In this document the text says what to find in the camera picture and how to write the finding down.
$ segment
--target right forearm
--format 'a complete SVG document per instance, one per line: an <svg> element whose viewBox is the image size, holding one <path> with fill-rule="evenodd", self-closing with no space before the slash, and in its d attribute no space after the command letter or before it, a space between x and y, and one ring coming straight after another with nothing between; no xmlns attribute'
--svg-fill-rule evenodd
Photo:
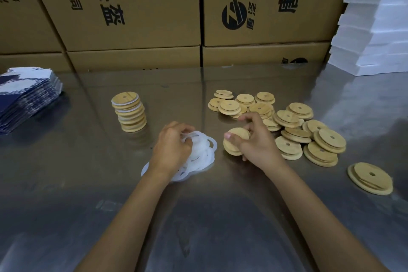
<svg viewBox="0 0 408 272"><path fill-rule="evenodd" d="M289 166L265 173L278 188L322 272L388 271Z"/></svg>

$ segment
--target reflective table surface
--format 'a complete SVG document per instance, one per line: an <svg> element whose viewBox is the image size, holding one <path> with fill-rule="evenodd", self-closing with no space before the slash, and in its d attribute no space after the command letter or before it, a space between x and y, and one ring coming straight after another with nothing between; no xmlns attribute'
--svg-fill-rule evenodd
<svg viewBox="0 0 408 272"><path fill-rule="evenodd" d="M347 140L332 168L289 161L336 217L390 270L408 270L408 73L354 77L331 65L253 65L59 75L64 94L0 137L0 271L71 272L115 217L171 120L218 143L206 171L164 191L136 271L315 271L272 182L228 155L223 133L243 122L213 112L216 89L303 102ZM148 124L120 129L111 98L135 91ZM390 174L377 196L346 174L355 162Z"/></svg>

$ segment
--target left forearm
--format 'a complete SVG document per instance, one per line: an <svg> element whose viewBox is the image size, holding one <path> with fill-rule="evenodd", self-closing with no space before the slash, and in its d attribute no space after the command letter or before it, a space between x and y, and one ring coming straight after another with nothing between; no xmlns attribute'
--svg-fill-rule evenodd
<svg viewBox="0 0 408 272"><path fill-rule="evenodd" d="M146 173L75 272L133 272L166 178Z"/></svg>

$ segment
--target stack of white boxes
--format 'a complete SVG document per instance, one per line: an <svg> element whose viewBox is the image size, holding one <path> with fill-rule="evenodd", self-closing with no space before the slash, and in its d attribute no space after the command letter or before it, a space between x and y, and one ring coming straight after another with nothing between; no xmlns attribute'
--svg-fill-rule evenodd
<svg viewBox="0 0 408 272"><path fill-rule="evenodd" d="M408 71L408 0L344 0L329 63L354 75Z"/></svg>

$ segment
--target brown cardboard box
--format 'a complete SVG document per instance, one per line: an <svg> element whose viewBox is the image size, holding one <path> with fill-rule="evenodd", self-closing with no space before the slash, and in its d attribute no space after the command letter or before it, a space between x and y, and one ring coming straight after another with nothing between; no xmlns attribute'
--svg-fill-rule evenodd
<svg viewBox="0 0 408 272"><path fill-rule="evenodd" d="M200 67L200 47L68 52L76 71Z"/></svg>
<svg viewBox="0 0 408 272"><path fill-rule="evenodd" d="M0 0L0 54L61 51L40 0Z"/></svg>
<svg viewBox="0 0 408 272"><path fill-rule="evenodd" d="M11 67L41 67L70 72L68 57L62 53L0 55L0 73Z"/></svg>
<svg viewBox="0 0 408 272"><path fill-rule="evenodd" d="M199 0L43 0L67 51L200 45Z"/></svg>
<svg viewBox="0 0 408 272"><path fill-rule="evenodd" d="M322 62L329 42L203 47L203 66Z"/></svg>
<svg viewBox="0 0 408 272"><path fill-rule="evenodd" d="M343 0L204 0L205 46L329 41Z"/></svg>

